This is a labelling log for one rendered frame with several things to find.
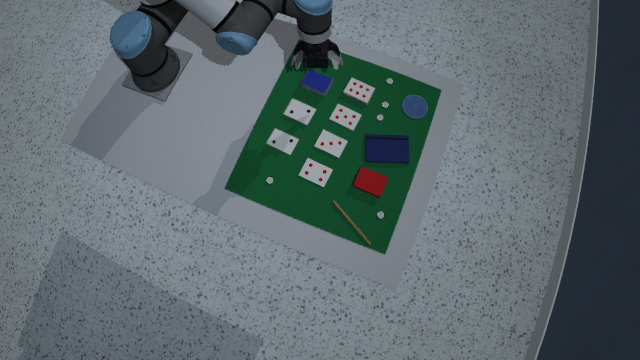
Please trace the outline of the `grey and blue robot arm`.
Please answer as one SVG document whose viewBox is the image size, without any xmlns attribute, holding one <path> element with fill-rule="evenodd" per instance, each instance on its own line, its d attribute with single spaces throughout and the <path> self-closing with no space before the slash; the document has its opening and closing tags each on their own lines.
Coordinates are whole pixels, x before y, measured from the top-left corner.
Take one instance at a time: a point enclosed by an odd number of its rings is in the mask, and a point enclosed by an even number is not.
<svg viewBox="0 0 640 360">
<path fill-rule="evenodd" d="M 136 11 L 127 12 L 115 21 L 110 31 L 110 42 L 132 71 L 136 86 L 150 93 L 168 87 L 179 73 L 177 54 L 163 43 L 188 11 L 217 33 L 216 42 L 223 49 L 236 55 L 251 52 L 277 13 L 296 18 L 299 37 L 310 44 L 326 41 L 334 27 L 332 0 L 140 2 Z"/>
</svg>

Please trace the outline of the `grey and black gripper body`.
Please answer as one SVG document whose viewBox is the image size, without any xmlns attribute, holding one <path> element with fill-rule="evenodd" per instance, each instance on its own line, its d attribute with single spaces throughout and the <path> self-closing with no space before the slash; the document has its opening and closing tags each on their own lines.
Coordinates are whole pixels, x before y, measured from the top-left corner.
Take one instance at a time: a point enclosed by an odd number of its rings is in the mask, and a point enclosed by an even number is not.
<svg viewBox="0 0 640 360">
<path fill-rule="evenodd" d="M 303 41 L 304 68 L 305 68 L 304 59 L 307 62 L 307 68 L 328 68 L 328 49 L 327 49 L 328 42 L 329 42 L 329 39 L 326 42 L 322 42 L 319 44 L 310 44 Z M 321 50 L 316 50 L 316 49 L 321 49 L 321 44 L 322 44 L 322 53 L 321 53 Z M 310 50 L 310 49 L 313 49 L 313 50 Z M 304 55 L 306 56 L 306 58 L 304 58 Z M 322 57 L 322 58 L 318 58 L 318 57 Z"/>
</svg>

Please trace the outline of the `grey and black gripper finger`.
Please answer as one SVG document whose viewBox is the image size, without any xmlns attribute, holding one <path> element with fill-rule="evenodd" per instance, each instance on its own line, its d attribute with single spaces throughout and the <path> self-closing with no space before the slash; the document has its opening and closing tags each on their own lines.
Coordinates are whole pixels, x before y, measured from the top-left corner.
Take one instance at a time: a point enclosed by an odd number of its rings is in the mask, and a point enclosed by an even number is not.
<svg viewBox="0 0 640 360">
<path fill-rule="evenodd" d="M 335 70 L 338 70 L 338 66 L 341 65 L 343 67 L 343 60 L 339 51 L 338 46 L 329 40 L 329 54 L 328 58 L 332 61 L 333 67 Z"/>
<path fill-rule="evenodd" d="M 299 69 L 301 61 L 303 60 L 303 44 L 304 43 L 303 43 L 303 40 L 302 40 L 301 42 L 299 42 L 295 46 L 295 50 L 294 50 L 291 66 L 295 65 L 295 69 L 296 70 Z"/>
</svg>

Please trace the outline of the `green felt mat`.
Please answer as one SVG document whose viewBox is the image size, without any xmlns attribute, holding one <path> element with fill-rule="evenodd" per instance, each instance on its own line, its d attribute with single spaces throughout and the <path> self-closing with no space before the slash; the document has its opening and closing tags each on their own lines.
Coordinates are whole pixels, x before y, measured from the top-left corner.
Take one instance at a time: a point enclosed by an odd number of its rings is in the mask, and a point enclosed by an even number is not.
<svg viewBox="0 0 640 360">
<path fill-rule="evenodd" d="M 441 94 L 441 89 L 403 74 L 341 53 L 343 67 L 305 68 L 291 66 L 294 50 L 266 101 L 224 189 L 293 217 L 297 220 L 385 254 L 411 186 Z M 333 78 L 327 94 L 322 96 L 300 83 L 308 69 Z M 368 105 L 343 94 L 351 77 L 375 88 Z M 387 79 L 393 80 L 392 84 Z M 402 108 L 409 95 L 421 96 L 428 105 L 420 119 L 407 116 Z M 291 99 L 316 109 L 306 126 L 283 115 Z M 383 102 L 389 106 L 384 108 Z M 359 114 L 354 131 L 329 120 L 337 104 Z M 377 115 L 383 115 L 379 121 Z M 291 156 L 266 144 L 274 129 L 299 141 Z M 322 130 L 348 141 L 340 158 L 314 145 Z M 409 136 L 410 163 L 365 162 L 365 135 Z M 310 158 L 333 169 L 325 187 L 299 173 Z M 354 188 L 365 167 L 388 177 L 380 198 Z M 268 184 L 267 178 L 273 183 Z M 342 208 L 371 242 L 369 245 L 336 207 Z M 382 211 L 383 218 L 377 213 Z"/>
</svg>

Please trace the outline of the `red flat rectangular tile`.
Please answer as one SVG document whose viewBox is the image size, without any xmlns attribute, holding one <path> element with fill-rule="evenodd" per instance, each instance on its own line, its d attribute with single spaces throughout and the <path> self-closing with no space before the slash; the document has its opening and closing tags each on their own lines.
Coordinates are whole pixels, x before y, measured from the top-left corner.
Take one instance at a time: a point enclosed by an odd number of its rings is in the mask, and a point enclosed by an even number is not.
<svg viewBox="0 0 640 360">
<path fill-rule="evenodd" d="M 388 177 L 361 167 L 353 187 L 380 198 L 387 180 Z"/>
</svg>

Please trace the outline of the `blue round disc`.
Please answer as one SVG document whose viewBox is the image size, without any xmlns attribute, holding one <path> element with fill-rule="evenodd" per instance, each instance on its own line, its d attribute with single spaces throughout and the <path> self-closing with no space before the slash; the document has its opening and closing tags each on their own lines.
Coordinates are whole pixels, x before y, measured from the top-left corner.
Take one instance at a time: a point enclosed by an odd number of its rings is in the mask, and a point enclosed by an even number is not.
<svg viewBox="0 0 640 360">
<path fill-rule="evenodd" d="M 407 96 L 402 103 L 404 113 L 413 119 L 420 119 L 427 114 L 427 102 L 418 95 Z"/>
</svg>

